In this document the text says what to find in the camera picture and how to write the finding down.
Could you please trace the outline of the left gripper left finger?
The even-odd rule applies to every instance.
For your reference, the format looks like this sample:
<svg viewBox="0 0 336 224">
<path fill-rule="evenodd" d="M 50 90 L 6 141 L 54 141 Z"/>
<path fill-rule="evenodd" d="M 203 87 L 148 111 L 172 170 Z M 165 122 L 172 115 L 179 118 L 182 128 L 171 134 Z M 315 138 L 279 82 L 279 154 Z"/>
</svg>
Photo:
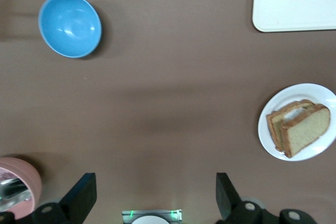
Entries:
<svg viewBox="0 0 336 224">
<path fill-rule="evenodd" d="M 33 224 L 83 224 L 96 201 L 96 175 L 86 173 L 59 202 L 37 208 L 32 213 Z"/>
</svg>

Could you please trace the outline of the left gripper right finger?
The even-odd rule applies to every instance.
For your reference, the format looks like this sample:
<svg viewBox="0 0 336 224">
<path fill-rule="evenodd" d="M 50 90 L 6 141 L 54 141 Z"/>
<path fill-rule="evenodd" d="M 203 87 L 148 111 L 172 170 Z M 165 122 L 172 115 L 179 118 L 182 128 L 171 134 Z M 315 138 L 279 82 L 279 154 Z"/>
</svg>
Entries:
<svg viewBox="0 0 336 224">
<path fill-rule="evenodd" d="M 221 219 L 216 224 L 262 224 L 262 209 L 242 200 L 226 173 L 216 174 L 216 202 Z"/>
</svg>

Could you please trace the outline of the dark crust bread slice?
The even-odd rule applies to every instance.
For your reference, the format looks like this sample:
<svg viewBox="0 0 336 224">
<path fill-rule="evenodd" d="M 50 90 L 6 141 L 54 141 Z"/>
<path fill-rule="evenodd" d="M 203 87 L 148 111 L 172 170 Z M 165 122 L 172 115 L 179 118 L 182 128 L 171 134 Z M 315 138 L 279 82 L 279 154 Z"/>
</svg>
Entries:
<svg viewBox="0 0 336 224">
<path fill-rule="evenodd" d="M 281 124 L 285 119 L 286 115 L 289 115 L 290 112 L 294 112 L 296 109 L 307 109 L 315 106 L 315 104 L 310 100 L 301 100 L 291 102 L 279 110 L 273 111 L 272 113 L 266 116 L 268 130 L 270 132 L 272 141 L 275 145 L 276 150 L 284 152 L 284 147 L 282 143 L 282 133 L 281 133 Z"/>
</svg>

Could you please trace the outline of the fried egg toy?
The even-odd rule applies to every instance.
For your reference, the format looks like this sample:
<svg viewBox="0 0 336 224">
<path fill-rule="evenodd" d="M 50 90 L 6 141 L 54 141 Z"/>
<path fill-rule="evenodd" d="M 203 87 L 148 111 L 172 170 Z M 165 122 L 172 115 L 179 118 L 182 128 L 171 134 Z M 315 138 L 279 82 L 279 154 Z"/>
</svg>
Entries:
<svg viewBox="0 0 336 224">
<path fill-rule="evenodd" d="M 295 119 L 297 116 L 299 116 L 301 113 L 306 112 L 306 108 L 295 108 L 291 110 L 290 112 L 286 113 L 283 117 L 283 120 L 285 122 L 291 121 Z"/>
</svg>

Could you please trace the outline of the white round plate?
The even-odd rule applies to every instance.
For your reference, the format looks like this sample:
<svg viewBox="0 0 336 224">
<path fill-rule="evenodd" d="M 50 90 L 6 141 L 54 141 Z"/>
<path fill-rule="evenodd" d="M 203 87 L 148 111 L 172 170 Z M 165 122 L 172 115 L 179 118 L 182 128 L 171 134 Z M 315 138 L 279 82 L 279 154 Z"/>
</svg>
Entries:
<svg viewBox="0 0 336 224">
<path fill-rule="evenodd" d="M 266 115 L 279 110 L 291 102 L 303 99 L 321 103 L 328 107 L 331 112 L 330 126 L 326 133 L 314 143 L 304 148 L 294 157 L 287 158 L 284 153 L 275 148 L 268 130 Z M 281 90 L 263 108 L 258 121 L 258 136 L 264 149 L 273 157 L 283 161 L 304 161 L 321 154 L 336 140 L 336 94 L 324 86 L 313 83 L 296 84 Z"/>
</svg>

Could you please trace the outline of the pink ribbed bowl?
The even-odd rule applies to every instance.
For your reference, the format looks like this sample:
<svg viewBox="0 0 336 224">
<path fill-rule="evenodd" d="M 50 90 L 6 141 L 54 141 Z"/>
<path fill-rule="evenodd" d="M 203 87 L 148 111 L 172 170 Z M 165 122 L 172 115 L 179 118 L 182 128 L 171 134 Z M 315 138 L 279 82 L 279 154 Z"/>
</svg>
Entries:
<svg viewBox="0 0 336 224">
<path fill-rule="evenodd" d="M 37 169 L 29 162 L 15 157 L 0 157 L 0 182 L 5 177 L 18 178 L 27 187 L 29 196 L 7 208 L 20 219 L 31 214 L 37 207 L 41 193 L 42 181 Z"/>
</svg>

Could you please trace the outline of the silver metal spoon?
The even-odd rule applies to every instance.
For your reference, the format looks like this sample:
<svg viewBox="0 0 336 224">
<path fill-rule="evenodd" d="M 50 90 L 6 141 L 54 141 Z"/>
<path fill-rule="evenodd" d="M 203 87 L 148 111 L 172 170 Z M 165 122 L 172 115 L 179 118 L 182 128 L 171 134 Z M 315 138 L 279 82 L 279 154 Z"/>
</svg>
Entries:
<svg viewBox="0 0 336 224">
<path fill-rule="evenodd" d="M 14 205 L 31 199 L 32 193 L 19 178 L 11 178 L 0 182 L 0 212 Z"/>
</svg>

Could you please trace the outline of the blue bowl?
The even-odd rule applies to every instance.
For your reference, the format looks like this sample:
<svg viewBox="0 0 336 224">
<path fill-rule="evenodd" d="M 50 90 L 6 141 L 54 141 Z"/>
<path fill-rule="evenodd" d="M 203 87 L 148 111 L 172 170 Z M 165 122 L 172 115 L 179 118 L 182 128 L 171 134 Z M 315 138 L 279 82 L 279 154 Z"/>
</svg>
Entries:
<svg viewBox="0 0 336 224">
<path fill-rule="evenodd" d="M 102 36 L 100 17 L 87 0 L 46 0 L 38 26 L 45 43 L 67 58 L 88 56 Z"/>
</svg>

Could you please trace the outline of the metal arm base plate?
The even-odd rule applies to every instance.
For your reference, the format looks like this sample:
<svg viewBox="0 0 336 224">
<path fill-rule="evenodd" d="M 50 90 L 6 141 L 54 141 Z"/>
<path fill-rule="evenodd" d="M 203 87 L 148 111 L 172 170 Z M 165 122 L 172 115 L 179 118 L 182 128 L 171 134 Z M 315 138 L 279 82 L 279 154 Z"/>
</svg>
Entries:
<svg viewBox="0 0 336 224">
<path fill-rule="evenodd" d="M 123 224 L 182 224 L 182 210 L 127 210 L 122 219 Z"/>
</svg>

